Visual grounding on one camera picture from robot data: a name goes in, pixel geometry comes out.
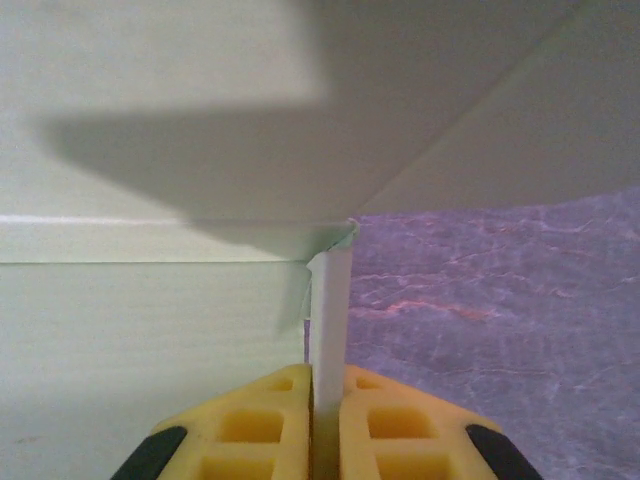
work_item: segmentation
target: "black rubber grip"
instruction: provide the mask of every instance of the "black rubber grip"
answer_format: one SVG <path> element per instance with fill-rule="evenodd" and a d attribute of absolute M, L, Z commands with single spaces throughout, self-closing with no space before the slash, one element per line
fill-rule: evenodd
<path fill-rule="evenodd" d="M 508 437 L 481 425 L 466 430 L 498 480 L 543 480 Z"/>
<path fill-rule="evenodd" d="M 184 427 L 170 427 L 148 436 L 111 480 L 156 480 L 186 436 Z"/>

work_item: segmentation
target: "purple marbled surface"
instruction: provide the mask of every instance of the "purple marbled surface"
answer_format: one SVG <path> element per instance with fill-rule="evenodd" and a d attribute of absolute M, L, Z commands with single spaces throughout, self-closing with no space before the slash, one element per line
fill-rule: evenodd
<path fill-rule="evenodd" d="M 359 221 L 349 363 L 494 419 L 545 479 L 640 479 L 640 188 Z"/>

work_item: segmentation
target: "white plastic strip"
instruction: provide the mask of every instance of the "white plastic strip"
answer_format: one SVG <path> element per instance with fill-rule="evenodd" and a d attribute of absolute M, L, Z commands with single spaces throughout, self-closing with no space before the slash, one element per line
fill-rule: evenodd
<path fill-rule="evenodd" d="M 309 360 L 313 369 L 314 480 L 339 478 L 338 413 L 344 388 L 351 260 L 351 248 L 337 248 L 319 253 L 308 265 L 311 270 Z"/>

